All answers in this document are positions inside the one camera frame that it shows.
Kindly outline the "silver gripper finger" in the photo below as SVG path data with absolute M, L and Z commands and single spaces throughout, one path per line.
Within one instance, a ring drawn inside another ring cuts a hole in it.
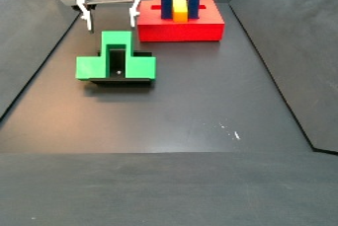
M 130 8 L 130 23 L 131 23 L 131 27 L 135 28 L 136 26 L 136 17 L 140 15 L 140 12 L 138 11 L 138 7 L 140 4 L 142 0 L 132 0 L 132 6 Z
M 86 0 L 76 0 L 76 6 L 82 11 L 82 19 L 86 21 L 87 29 L 90 32 L 92 32 L 91 11 L 87 9 Z

